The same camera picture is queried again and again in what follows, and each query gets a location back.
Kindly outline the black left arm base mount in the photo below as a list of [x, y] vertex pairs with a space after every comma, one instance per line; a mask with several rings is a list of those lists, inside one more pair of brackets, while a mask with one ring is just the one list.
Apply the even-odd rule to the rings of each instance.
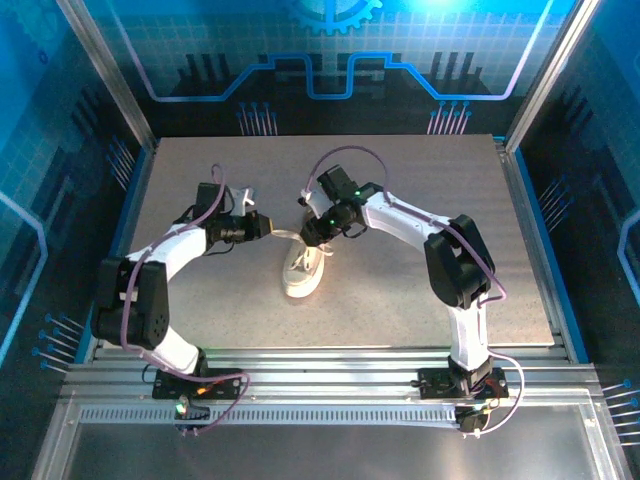
[[242, 370], [237, 368], [206, 368], [198, 381], [185, 380], [168, 372], [156, 373], [152, 398], [155, 400], [235, 400], [244, 381]]

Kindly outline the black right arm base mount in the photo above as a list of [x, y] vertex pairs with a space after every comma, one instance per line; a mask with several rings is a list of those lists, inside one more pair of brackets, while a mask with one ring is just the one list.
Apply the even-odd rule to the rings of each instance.
[[422, 400], [492, 400], [509, 396], [507, 380], [501, 368], [480, 373], [423, 368], [417, 371], [417, 378], [411, 385], [419, 390]]

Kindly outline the white sneaker shoe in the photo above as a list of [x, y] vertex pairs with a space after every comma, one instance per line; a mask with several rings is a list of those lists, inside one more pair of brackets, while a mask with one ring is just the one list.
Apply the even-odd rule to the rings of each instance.
[[324, 273], [326, 256], [320, 255], [315, 247], [301, 255], [300, 244], [294, 240], [290, 241], [290, 248], [282, 268], [284, 293], [294, 299], [305, 298], [319, 286]]

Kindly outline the aluminium frame post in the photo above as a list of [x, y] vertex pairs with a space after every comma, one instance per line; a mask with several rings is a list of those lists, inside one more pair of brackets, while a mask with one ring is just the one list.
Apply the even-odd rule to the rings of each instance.
[[135, 139], [145, 150], [154, 153], [157, 139], [84, 0], [55, 1]]
[[520, 146], [601, 2], [602, 0], [574, 1], [531, 89], [509, 127], [503, 142], [506, 153], [513, 154]]

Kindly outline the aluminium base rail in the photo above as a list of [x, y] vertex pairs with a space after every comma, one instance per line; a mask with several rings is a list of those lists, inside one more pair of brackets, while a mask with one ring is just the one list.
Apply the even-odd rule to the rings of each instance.
[[[524, 376], [508, 362], [498, 361], [510, 389], [524, 384], [534, 392], [544, 389], [590, 389], [599, 380], [590, 364], [570, 362], [560, 348], [509, 349], [507, 355], [521, 364]], [[416, 398], [409, 384], [421, 368], [444, 368], [442, 349], [236, 349], [211, 350], [211, 368], [239, 368], [249, 374], [249, 395], [257, 402], [386, 401]], [[151, 371], [142, 360], [119, 350], [102, 348], [95, 359], [72, 367], [60, 395], [78, 400], [146, 400], [151, 396]]]

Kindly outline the grey metal plate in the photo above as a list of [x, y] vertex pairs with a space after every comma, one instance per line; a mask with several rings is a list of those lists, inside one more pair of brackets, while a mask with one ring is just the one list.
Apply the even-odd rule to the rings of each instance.
[[475, 439], [391, 425], [87, 424], [59, 408], [27, 480], [640, 480], [604, 406], [585, 395], [523, 406]]

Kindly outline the white shoelace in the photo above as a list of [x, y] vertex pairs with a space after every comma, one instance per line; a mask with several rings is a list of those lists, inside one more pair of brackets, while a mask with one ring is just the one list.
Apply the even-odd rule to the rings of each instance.
[[[300, 244], [299, 250], [301, 255], [303, 255], [307, 251], [312, 250], [312, 247], [306, 244], [306, 242], [303, 240], [303, 238], [299, 233], [296, 233], [290, 230], [285, 230], [285, 229], [278, 229], [278, 230], [279, 230], [279, 235], [276, 237], [294, 240]], [[332, 247], [329, 245], [321, 245], [321, 246], [315, 247], [315, 250], [317, 250], [320, 255], [324, 255], [324, 256], [331, 257], [334, 254]]]

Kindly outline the aluminium side rail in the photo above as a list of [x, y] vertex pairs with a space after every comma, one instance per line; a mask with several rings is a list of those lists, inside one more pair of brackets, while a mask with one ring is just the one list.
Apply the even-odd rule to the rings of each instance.
[[555, 285], [552, 282], [550, 273], [546, 269], [547, 261], [545, 251], [541, 237], [537, 231], [537, 223], [524, 179], [520, 173], [516, 159], [507, 152], [504, 139], [500, 136], [494, 136], [493, 142], [501, 162], [542, 307], [550, 327], [553, 339], [551, 349], [561, 349], [565, 353], [565, 356], [570, 358], [571, 355], [568, 353], [562, 330], [562, 310], [556, 305], [554, 297]]

